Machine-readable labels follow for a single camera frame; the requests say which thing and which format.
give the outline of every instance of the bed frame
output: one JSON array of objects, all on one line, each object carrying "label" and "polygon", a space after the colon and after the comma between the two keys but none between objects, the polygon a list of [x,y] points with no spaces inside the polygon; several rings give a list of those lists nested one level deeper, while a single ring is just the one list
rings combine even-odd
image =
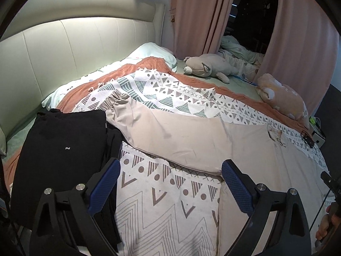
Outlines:
[{"label": "bed frame", "polygon": [[0,41],[6,137],[59,86],[160,45],[165,5],[136,0],[28,0]]}]

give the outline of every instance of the beige pants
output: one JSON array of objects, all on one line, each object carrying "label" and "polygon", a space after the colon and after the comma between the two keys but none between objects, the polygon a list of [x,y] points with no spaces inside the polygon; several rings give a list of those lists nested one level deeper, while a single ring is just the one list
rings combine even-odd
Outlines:
[{"label": "beige pants", "polygon": [[[221,174],[222,162],[232,159],[256,184],[263,183],[273,191],[297,189],[309,225],[328,191],[319,178],[322,170],[285,136],[280,136],[280,141],[271,138],[267,125],[236,125],[219,117],[150,109],[117,91],[100,108],[127,142],[145,153],[212,174]],[[219,207],[219,255],[224,255],[243,228],[247,215],[241,213],[226,184],[221,188]],[[265,232],[270,232],[273,219],[274,214]],[[268,234],[262,236],[259,251],[267,237]]]}]

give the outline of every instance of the plush toy ear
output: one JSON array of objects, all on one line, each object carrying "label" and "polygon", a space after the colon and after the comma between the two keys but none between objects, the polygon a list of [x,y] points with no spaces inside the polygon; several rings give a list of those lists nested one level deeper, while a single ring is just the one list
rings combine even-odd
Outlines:
[{"label": "plush toy ear", "polygon": [[186,66],[186,67],[184,68],[184,72],[185,72],[186,74],[192,74],[193,70],[192,70],[189,66]]},{"label": "plush toy ear", "polygon": [[204,64],[203,62],[202,62],[202,65],[204,66],[204,70],[205,70],[206,73],[210,73],[211,72],[211,68],[208,65]]}]

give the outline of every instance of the human hand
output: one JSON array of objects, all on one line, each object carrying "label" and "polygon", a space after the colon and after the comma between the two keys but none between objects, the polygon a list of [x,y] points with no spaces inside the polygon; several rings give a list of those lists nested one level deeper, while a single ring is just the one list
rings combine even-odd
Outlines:
[{"label": "human hand", "polygon": [[[329,213],[329,211],[330,211],[330,206],[328,206],[328,208],[326,209],[327,213]],[[335,228],[337,228],[339,226],[339,224],[341,223],[341,218],[339,218],[336,215],[332,215],[331,223],[335,226]],[[315,235],[316,239],[318,239],[320,241],[325,236],[327,236],[328,227],[329,227],[328,215],[324,215],[322,220],[321,220],[320,226],[318,227],[318,231],[316,232],[316,235]]]}]

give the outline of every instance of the blue gripper pad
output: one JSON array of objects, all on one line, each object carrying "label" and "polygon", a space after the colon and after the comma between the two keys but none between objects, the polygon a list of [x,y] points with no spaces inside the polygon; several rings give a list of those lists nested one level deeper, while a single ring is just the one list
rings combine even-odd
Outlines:
[{"label": "blue gripper pad", "polygon": [[118,176],[120,176],[120,173],[120,161],[114,160],[90,194],[88,213],[91,216],[102,210],[105,201],[117,182]]},{"label": "blue gripper pad", "polygon": [[239,209],[251,216],[254,211],[252,196],[228,161],[223,162],[221,173]]}]

